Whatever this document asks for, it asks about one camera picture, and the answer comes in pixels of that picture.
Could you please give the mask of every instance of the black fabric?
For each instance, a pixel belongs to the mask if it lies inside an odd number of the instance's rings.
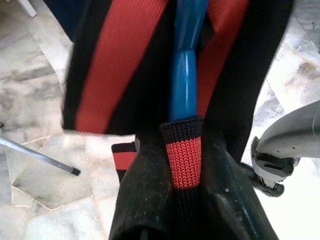
[[[107,134],[134,134],[168,121],[176,1],[169,1],[143,59],[113,112]]]
[[[174,189],[176,208],[174,239],[195,240],[199,236],[199,187]]]
[[[205,118],[222,130],[227,149],[238,163],[250,135],[260,88],[286,29],[292,4],[292,0],[250,0],[211,97]]]
[[[75,36],[90,0],[44,0],[71,41]]]
[[[91,60],[98,37],[112,0],[90,0],[76,38],[69,72],[66,78],[66,95],[63,108],[63,128],[76,129],[76,114],[80,105]]]
[[[174,214],[181,206],[182,213],[186,210],[183,226],[198,227],[196,236],[186,234],[185,240],[278,239],[248,178],[227,152],[224,136],[214,125],[206,122],[202,132],[201,182],[193,189],[173,188],[159,132],[141,132],[138,137],[138,157],[120,183],[111,240],[139,240],[142,230],[149,233],[148,239],[177,239]],[[190,218],[190,212],[198,215]]]
[[[119,170],[116,169],[116,173],[118,174],[119,182],[121,183],[122,179],[124,178],[127,170]]]
[[[211,37],[214,35],[215,30],[212,26],[208,15],[205,15],[203,20],[202,29],[199,35],[198,43],[195,48],[195,56],[198,58],[201,51],[205,48]]]
[[[136,144],[134,141],[117,143],[111,146],[111,150],[113,153],[136,152]]]
[[[139,240],[142,229],[149,239],[172,239],[173,186],[161,134],[138,132],[140,148],[119,188],[110,240]]]
[[[248,178],[227,152],[221,131],[205,122],[202,132],[201,239],[277,240]]]
[[[183,120],[166,122],[160,125],[164,143],[170,144],[201,136],[202,117],[195,116]]]

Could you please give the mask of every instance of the marble floor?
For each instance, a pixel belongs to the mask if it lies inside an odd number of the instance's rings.
[[[0,121],[5,123],[0,135],[82,172],[76,177],[0,146],[0,240],[105,240],[119,188],[111,144],[133,137],[62,131],[73,44],[43,0],[30,2],[34,18],[15,0],[0,0]],[[308,35],[317,32],[300,18],[290,19],[269,69],[249,143],[285,114],[320,100],[319,44]],[[314,190],[320,186],[320,161],[303,158],[284,184],[279,198],[257,191],[279,239],[319,239],[320,193]]]

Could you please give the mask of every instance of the ribbed fabric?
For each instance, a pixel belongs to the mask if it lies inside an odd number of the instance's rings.
[[[199,116],[160,126],[175,188],[177,239],[194,239],[198,228],[201,127]]]
[[[175,189],[176,227],[178,238],[195,240],[199,237],[200,187]]]
[[[224,3],[232,2],[233,5],[242,5],[246,1],[212,2],[222,4],[222,10],[227,7]],[[249,139],[260,88],[286,29],[292,4],[292,0],[249,1],[241,26],[237,30],[237,36],[210,97],[205,121],[214,123],[222,131],[227,150],[238,163],[241,161]],[[229,18],[226,20],[218,21],[223,29],[230,29],[238,24],[236,16],[239,18],[241,15],[241,8],[233,8],[228,15]],[[219,32],[215,22],[213,26],[215,31]],[[229,35],[224,35],[221,44],[227,43],[228,38]],[[216,57],[222,57],[219,51],[213,52],[208,58],[212,63],[210,71],[213,72],[218,67]],[[202,82],[200,78],[199,85],[203,85],[204,88],[210,87],[209,82]]]
[[[248,0],[209,1],[207,15],[214,27],[214,35],[197,61],[199,115],[204,116],[207,112],[219,75],[243,22],[248,2]]]
[[[126,171],[137,155],[135,142],[117,143],[111,146],[115,170],[119,181],[125,176]]]
[[[105,133],[167,3],[167,0],[112,1],[77,111],[78,131]]]

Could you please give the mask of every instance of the black knitted band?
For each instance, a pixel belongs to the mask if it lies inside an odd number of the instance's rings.
[[[200,137],[202,120],[201,116],[195,116],[161,124],[160,131],[164,143],[170,144]]]
[[[189,189],[175,189],[176,238],[197,239],[199,227],[199,186]]]

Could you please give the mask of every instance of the metal rod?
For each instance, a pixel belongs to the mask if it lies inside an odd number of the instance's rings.
[[[78,176],[80,174],[80,170],[78,170],[78,169],[76,169],[74,167],[68,166],[68,165],[66,165],[66,164],[64,164],[62,162],[54,160],[51,157],[43,155],[40,152],[34,151],[34,150],[32,150],[32,149],[30,149],[28,147],[25,147],[25,146],[23,146],[23,145],[21,145],[19,143],[11,141],[11,140],[9,140],[9,139],[7,139],[5,137],[0,136],[0,144],[1,145],[5,145],[5,146],[7,146],[7,147],[9,147],[11,149],[17,150],[17,151],[19,151],[21,153],[27,154],[29,156],[35,157],[37,159],[40,159],[40,160],[46,162],[47,164],[50,164],[52,166],[55,166],[55,167],[60,168],[62,170],[65,170],[65,171],[67,171],[69,173],[72,173],[72,174],[74,174],[76,176]]]

